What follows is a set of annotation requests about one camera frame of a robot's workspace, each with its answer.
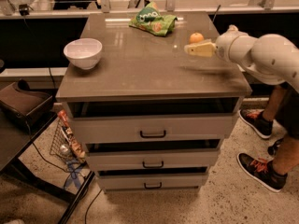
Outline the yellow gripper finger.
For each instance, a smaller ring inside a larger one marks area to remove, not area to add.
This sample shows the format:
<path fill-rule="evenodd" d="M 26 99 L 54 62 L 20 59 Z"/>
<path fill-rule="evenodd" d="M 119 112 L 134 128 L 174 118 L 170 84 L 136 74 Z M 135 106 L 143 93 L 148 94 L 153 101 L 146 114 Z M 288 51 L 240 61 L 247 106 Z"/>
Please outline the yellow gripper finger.
<path fill-rule="evenodd" d="M 184 47 L 184 51 L 192 56 L 212 57 L 216 50 L 216 44 L 210 39 L 192 43 Z"/>

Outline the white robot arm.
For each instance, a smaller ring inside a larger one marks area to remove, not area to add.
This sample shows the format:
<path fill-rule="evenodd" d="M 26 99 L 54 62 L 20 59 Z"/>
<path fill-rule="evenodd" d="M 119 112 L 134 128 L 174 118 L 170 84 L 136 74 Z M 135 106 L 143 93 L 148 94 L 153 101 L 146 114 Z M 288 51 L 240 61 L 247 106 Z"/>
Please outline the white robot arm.
<path fill-rule="evenodd" d="M 264 84 L 287 82 L 299 92 L 299 48 L 282 35 L 256 38 L 230 25 L 215 42 L 207 39 L 192 43 L 186 45 L 184 51 L 200 57 L 217 55 L 227 63 L 240 65 Z"/>

